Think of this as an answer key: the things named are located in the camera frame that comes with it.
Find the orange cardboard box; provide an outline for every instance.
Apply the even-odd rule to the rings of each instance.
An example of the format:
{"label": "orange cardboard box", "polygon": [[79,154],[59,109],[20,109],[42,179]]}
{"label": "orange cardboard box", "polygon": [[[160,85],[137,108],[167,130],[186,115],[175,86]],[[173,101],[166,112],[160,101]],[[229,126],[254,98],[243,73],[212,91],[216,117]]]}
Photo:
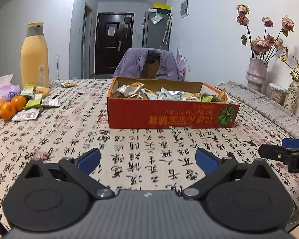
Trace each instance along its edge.
{"label": "orange cardboard box", "polygon": [[152,101],[111,98],[112,91],[124,84],[141,82],[145,88],[160,91],[185,91],[217,95],[221,91],[201,82],[148,80],[116,77],[107,94],[107,115],[110,128],[166,129],[173,127],[223,128],[233,127],[239,104],[183,101]]}

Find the purple jacket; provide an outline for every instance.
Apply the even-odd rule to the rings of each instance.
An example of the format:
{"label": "purple jacket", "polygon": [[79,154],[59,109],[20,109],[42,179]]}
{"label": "purple jacket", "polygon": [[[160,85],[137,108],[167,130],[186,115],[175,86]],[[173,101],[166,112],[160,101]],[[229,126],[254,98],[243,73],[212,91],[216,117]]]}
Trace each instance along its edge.
{"label": "purple jacket", "polygon": [[156,73],[156,79],[168,79],[181,81],[172,52],[154,48],[130,48],[126,51],[121,62],[117,66],[114,76],[140,78],[145,65],[147,55],[156,53],[160,56],[160,66]]}

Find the table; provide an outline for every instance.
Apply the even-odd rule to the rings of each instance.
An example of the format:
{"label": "table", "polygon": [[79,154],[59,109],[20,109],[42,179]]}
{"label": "table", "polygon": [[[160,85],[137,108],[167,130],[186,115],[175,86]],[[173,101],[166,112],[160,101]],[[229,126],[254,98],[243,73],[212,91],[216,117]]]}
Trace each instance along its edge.
{"label": "table", "polygon": [[[76,158],[99,148],[101,164],[91,177],[111,190],[179,192],[204,177],[195,164],[199,147],[219,158],[234,154],[239,162],[250,163],[259,157],[261,144],[279,145],[284,137],[291,137],[243,103],[234,128],[110,129],[106,94],[112,80],[79,80],[72,88],[62,87],[61,82],[51,84],[52,96],[58,95],[59,108],[43,110],[35,121],[5,123],[0,119],[0,219],[5,225],[2,201],[34,157],[55,163],[64,156]],[[268,162],[290,192],[296,210],[299,174],[289,174],[282,164]]]}

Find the green pumpkin graphic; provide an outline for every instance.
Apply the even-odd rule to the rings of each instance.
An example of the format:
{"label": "green pumpkin graphic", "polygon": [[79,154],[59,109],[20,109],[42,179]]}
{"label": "green pumpkin graphic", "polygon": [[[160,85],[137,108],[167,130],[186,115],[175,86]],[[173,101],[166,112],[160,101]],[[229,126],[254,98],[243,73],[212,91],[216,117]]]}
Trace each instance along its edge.
{"label": "green pumpkin graphic", "polygon": [[235,119],[235,116],[236,116],[236,110],[233,106],[225,107],[218,114],[218,118],[217,118],[218,124],[221,126],[227,126]]}

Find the yellow bottle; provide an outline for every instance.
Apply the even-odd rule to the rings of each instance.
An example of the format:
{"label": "yellow bottle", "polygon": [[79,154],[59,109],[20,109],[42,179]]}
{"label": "yellow bottle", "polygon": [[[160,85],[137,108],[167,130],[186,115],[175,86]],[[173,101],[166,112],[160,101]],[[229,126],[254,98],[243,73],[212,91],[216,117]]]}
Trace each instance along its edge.
{"label": "yellow bottle", "polygon": [[20,56],[22,86],[34,84],[49,88],[48,47],[43,23],[29,23]]}

